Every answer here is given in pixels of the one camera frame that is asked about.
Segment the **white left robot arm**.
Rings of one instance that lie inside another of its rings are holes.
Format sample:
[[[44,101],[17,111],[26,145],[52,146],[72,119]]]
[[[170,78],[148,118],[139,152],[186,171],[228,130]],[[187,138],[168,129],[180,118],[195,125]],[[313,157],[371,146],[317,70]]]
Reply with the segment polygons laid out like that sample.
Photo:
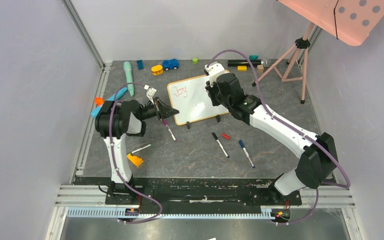
[[[163,122],[179,113],[178,109],[163,103],[159,97],[147,104],[137,100],[121,103],[107,100],[103,103],[95,117],[94,126],[108,151],[111,166],[110,194],[117,195],[125,204],[131,204],[137,198],[126,150],[126,137],[143,137],[147,128],[145,120],[156,117]]]

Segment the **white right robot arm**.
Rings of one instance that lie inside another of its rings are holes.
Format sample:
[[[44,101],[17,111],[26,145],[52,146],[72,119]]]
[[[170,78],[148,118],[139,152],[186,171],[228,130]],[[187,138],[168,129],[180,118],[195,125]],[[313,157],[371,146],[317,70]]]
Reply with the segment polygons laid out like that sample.
[[[271,184],[268,196],[273,203],[282,204],[289,194],[305,187],[317,189],[336,168],[331,159],[336,155],[335,143],[328,133],[305,131],[277,115],[256,96],[244,94],[235,74],[211,74],[205,89],[213,106],[224,106],[235,119],[269,134],[299,158],[295,169]]]

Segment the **dark blue block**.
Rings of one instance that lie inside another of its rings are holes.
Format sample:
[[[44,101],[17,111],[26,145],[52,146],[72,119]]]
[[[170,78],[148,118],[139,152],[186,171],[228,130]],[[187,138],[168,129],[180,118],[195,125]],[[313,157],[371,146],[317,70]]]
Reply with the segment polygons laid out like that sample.
[[[137,64],[137,68],[139,69],[139,70],[143,70],[145,67],[144,67],[144,63],[143,63],[143,61],[142,60],[137,60],[136,61],[136,64]]]

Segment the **orange wedge block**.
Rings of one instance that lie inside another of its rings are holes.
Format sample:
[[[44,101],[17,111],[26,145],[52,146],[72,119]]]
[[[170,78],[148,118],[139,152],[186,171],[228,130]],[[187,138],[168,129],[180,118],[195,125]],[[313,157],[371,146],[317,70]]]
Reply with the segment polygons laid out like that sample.
[[[132,155],[130,153],[127,155],[127,158],[136,167],[140,167],[144,163],[142,158],[135,156],[135,155]]]

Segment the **white whiteboard orange frame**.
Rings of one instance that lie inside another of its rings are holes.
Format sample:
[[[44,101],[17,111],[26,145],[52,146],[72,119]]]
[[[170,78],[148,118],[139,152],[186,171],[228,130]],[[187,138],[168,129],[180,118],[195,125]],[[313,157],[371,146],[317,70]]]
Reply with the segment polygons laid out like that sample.
[[[229,112],[222,105],[212,105],[205,89],[209,80],[208,76],[200,75],[170,82],[167,85],[171,107],[179,111],[174,115],[176,125],[182,126]]]

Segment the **green capped whiteboard marker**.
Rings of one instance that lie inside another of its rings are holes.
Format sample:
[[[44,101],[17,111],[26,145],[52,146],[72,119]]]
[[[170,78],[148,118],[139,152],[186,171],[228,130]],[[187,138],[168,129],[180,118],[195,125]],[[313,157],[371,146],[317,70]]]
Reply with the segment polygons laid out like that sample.
[[[134,150],[128,152],[127,154],[128,154],[128,155],[134,155],[135,153],[140,152],[140,151],[142,151],[142,150],[144,150],[144,149],[147,149],[147,148],[149,148],[149,147],[151,147],[151,146],[152,146],[152,144],[149,143],[149,144],[147,144],[147,145],[145,145],[145,146],[142,146],[142,147],[139,147],[139,148],[137,148],[137,149],[134,149]]]

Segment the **black cylinder tube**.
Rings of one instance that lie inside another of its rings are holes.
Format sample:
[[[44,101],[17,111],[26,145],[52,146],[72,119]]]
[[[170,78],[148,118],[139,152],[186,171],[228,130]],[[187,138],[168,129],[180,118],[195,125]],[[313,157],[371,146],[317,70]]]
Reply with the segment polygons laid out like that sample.
[[[250,60],[250,61],[247,61],[245,59],[243,60],[240,60],[240,59],[229,59],[227,61],[227,66],[228,67],[238,67],[238,66],[247,66],[249,67],[250,65],[253,65],[254,67],[258,66],[258,65],[262,65],[263,64],[263,60],[262,59],[254,59],[254,60]]]

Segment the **blue toy car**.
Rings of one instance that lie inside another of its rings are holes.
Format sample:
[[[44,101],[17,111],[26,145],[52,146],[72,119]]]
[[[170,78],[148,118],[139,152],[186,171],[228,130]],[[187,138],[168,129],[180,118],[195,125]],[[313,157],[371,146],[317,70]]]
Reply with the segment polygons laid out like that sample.
[[[175,58],[167,59],[162,62],[164,71],[177,70],[180,67],[179,61]]]

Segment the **black capped whiteboard marker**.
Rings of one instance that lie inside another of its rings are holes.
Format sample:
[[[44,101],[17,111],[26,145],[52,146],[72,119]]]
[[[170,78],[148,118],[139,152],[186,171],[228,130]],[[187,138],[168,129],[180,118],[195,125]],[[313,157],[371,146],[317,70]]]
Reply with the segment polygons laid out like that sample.
[[[220,142],[218,136],[212,132],[211,135],[213,136],[213,138],[215,139],[215,141],[217,142],[217,144],[219,145],[220,149],[222,150],[223,154],[229,158],[230,156],[228,155],[228,153],[226,152],[225,148],[223,147],[222,143]]]

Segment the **yellow oval toy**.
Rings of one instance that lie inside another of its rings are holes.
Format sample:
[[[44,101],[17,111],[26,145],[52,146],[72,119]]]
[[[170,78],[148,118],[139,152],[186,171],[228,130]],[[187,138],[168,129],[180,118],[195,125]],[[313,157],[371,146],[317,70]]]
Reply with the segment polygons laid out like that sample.
[[[151,72],[154,76],[157,76],[157,75],[160,75],[164,72],[164,68],[161,64],[158,64],[158,65],[154,65],[152,68],[151,68]]]

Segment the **blue capped whiteboard marker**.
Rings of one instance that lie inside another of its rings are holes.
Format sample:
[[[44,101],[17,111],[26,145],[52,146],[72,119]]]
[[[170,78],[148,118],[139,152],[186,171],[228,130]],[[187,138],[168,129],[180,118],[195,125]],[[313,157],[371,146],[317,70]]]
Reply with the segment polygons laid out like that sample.
[[[251,157],[250,157],[250,155],[249,155],[249,153],[248,153],[248,151],[247,151],[247,149],[246,149],[246,147],[245,147],[244,142],[240,139],[240,140],[238,141],[238,143],[239,143],[240,147],[242,148],[242,150],[244,151],[244,154],[245,154],[245,156],[247,157],[247,159],[249,160],[249,162],[250,162],[252,168],[255,168],[256,166],[255,166],[254,163],[252,162],[252,159],[251,159]]]

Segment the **red marker cap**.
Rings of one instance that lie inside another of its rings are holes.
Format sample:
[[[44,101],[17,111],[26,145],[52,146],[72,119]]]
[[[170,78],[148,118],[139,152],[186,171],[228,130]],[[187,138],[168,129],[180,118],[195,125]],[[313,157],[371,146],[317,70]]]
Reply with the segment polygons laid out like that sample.
[[[228,135],[225,134],[225,133],[222,133],[221,136],[222,136],[223,138],[227,139],[227,140],[230,140],[230,139],[231,139],[231,137],[228,136]]]

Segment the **green cube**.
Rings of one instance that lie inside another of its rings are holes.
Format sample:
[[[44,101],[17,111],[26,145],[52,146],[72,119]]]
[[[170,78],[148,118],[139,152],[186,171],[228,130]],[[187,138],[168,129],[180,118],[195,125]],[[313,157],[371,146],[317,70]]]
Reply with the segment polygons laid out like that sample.
[[[199,61],[199,60],[198,60],[197,58],[193,58],[193,59],[192,59],[192,63],[193,63],[194,65],[197,65],[197,64],[198,64],[198,61]]]

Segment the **purple capped whiteboard marker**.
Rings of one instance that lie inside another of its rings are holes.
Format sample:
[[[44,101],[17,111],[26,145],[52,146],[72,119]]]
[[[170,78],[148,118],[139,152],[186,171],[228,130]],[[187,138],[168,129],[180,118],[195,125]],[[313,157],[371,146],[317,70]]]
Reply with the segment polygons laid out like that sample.
[[[176,137],[174,136],[174,134],[173,134],[173,132],[172,132],[170,126],[168,125],[167,120],[166,120],[166,119],[163,119],[162,122],[163,122],[164,126],[167,128],[167,130],[168,130],[170,136],[172,137],[173,141],[174,141],[174,142],[177,142],[177,139],[176,139]]]

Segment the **light blue toy tube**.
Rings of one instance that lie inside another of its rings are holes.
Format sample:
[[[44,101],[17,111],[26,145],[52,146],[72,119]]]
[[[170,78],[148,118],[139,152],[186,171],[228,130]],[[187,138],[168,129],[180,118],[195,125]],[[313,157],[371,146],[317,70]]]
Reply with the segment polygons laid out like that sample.
[[[107,99],[107,101],[117,101],[117,100],[119,100],[121,97],[123,97],[124,94],[125,94],[127,91],[128,91],[128,88],[127,88],[127,87],[124,87],[124,88],[120,89],[116,94],[111,95],[111,96]],[[100,110],[101,110],[102,105],[101,105],[101,106],[96,106],[96,107],[91,111],[90,115],[92,116],[92,118],[95,119],[95,118],[97,117],[98,113],[99,113]]]

